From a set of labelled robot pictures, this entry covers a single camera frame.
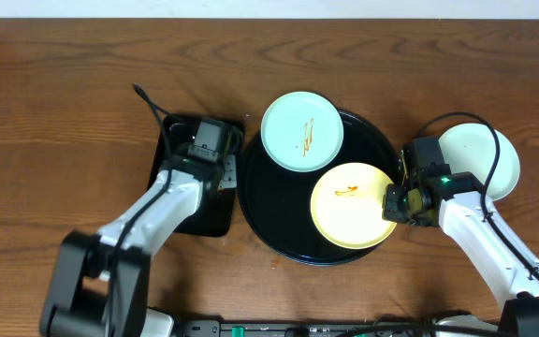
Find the rectangular black tray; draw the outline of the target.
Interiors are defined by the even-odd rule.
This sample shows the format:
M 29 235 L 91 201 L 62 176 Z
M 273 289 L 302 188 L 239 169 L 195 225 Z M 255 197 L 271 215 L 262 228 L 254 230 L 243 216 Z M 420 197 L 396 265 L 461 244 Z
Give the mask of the rectangular black tray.
M 179 122 L 169 116 L 163 119 L 173 153 L 177 153 L 183 143 L 194 140 L 202 117 L 179 114 L 178 119 Z M 199 209 L 175 229 L 176 233 L 217 238 L 226 235 L 229 230 L 236 197 L 237 162 L 242 151 L 245 127 L 238 120 L 224 118 L 221 122 L 236 129 L 235 137 L 230 142 L 227 159 L 223 164 L 225 173 L 223 180 L 217 192 L 212 197 L 205 197 Z

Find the yellow plate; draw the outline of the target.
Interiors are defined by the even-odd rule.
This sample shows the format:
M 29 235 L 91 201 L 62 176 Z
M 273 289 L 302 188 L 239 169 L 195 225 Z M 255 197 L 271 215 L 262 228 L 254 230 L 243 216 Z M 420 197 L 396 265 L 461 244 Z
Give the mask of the yellow plate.
M 396 224 L 383 218 L 383 198 L 393 181 L 365 163 L 341 164 L 313 188 L 310 211 L 319 233 L 342 248 L 360 250 L 383 242 Z

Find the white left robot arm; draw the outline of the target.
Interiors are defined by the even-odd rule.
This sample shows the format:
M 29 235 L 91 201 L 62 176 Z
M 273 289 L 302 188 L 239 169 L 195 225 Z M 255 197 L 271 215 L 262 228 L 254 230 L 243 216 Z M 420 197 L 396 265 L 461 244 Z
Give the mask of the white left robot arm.
M 151 261 L 210 194 L 236 185 L 236 156 L 189 144 L 164 161 L 149 190 L 95 234 L 60 245 L 39 332 L 43 336 L 169 336 L 175 320 L 147 305 Z

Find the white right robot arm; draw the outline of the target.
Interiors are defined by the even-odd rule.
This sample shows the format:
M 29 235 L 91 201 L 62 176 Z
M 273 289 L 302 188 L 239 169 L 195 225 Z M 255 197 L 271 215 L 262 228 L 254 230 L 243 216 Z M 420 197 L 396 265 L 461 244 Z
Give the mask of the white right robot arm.
M 539 258 L 505 223 L 469 172 L 389 184 L 383 218 L 438 227 L 471 260 L 502 310 L 498 332 L 539 336 Z

